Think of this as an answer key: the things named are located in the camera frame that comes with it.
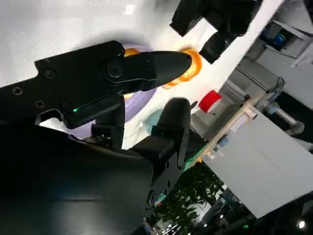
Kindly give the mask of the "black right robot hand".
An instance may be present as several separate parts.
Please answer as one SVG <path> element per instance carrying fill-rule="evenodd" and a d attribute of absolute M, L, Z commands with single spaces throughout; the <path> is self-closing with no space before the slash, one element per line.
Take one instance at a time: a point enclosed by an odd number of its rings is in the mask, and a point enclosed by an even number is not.
<path fill-rule="evenodd" d="M 124 95 L 183 75 L 190 55 L 125 56 L 110 41 L 35 62 L 0 90 L 0 232 L 129 235 L 185 168 L 190 103 L 172 98 L 145 139 L 122 149 Z"/>

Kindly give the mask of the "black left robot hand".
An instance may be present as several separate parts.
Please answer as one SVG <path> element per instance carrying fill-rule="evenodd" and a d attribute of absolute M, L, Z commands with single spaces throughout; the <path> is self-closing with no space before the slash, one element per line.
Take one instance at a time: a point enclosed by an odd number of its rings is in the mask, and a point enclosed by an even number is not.
<path fill-rule="evenodd" d="M 213 64 L 230 44 L 246 34 L 262 4 L 261 0 L 181 0 L 170 27 L 185 36 L 205 19 L 217 32 L 203 45 L 200 55 Z"/>

